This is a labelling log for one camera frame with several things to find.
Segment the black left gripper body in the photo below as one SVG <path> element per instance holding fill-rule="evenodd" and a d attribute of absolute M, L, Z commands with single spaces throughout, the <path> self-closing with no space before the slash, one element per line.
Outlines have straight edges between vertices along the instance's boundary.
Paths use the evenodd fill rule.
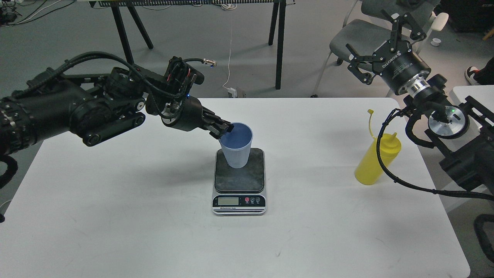
<path fill-rule="evenodd" d="M 161 118 L 161 120 L 166 127 L 186 132 L 192 131 L 195 128 L 207 130 L 208 126 L 215 123 L 211 111 L 203 107 L 200 100 L 196 97 L 185 99 L 181 113 L 175 118 Z"/>

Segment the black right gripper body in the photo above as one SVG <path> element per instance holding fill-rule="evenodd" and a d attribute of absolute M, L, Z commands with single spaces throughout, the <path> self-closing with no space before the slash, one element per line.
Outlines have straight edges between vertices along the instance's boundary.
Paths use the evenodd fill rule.
<path fill-rule="evenodd" d="M 385 41 L 373 55 L 378 58 L 373 62 L 372 71 L 381 76 L 390 90 L 396 95 L 406 93 L 406 83 L 415 76 L 427 78 L 431 68 L 415 53 L 411 43 L 397 41 L 394 52 L 390 51 L 390 42 Z"/>

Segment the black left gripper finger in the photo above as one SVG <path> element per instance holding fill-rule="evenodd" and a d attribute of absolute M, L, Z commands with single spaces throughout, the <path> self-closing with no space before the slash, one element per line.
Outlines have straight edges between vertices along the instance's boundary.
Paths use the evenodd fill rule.
<path fill-rule="evenodd" d="M 228 132 L 228 127 L 208 127 L 209 134 L 215 138 L 220 139 L 226 132 Z"/>
<path fill-rule="evenodd" d="M 203 129 L 215 132 L 231 132 L 233 124 L 223 120 L 210 109 L 203 109 Z"/>

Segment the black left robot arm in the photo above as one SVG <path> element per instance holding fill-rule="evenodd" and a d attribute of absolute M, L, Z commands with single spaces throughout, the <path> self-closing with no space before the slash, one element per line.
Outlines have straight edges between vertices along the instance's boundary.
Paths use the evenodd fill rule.
<path fill-rule="evenodd" d="M 0 103 L 1 162 L 6 171 L 1 187 L 17 173 L 11 155 L 40 141 L 71 132 L 86 146 L 95 146 L 143 124 L 146 114 L 160 116 L 166 127 L 192 131 L 200 128 L 215 138 L 233 130 L 190 95 L 204 75 L 190 65 L 208 59 L 173 56 L 160 75 L 116 55 L 82 53 L 56 69 L 47 68 Z"/>

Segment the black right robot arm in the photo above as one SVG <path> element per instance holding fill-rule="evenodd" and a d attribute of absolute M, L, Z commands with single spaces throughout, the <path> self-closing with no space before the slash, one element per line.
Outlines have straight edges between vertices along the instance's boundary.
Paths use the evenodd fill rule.
<path fill-rule="evenodd" d="M 380 148 L 376 150 L 378 164 L 395 183 L 407 188 L 446 197 L 493 201 L 491 194 L 474 192 L 480 185 L 493 189 L 493 112 L 471 96 L 459 105 L 451 104 L 443 91 L 446 79 L 440 74 L 429 77 L 430 68 L 413 51 L 410 40 L 402 38 L 404 25 L 411 27 L 409 37 L 414 42 L 426 39 L 428 32 L 409 12 L 390 15 L 381 10 L 381 13 L 392 28 L 390 38 L 379 48 L 371 55 L 360 55 L 346 44 L 351 54 L 348 69 L 359 81 L 369 85 L 379 76 L 393 93 L 406 94 L 405 108 L 390 112 L 382 124 L 377 144 L 381 144 L 385 128 L 395 117 L 408 117 L 407 137 L 419 146 L 438 148 L 444 156 L 441 168 L 462 190 L 433 190 L 401 180 L 382 162 Z"/>

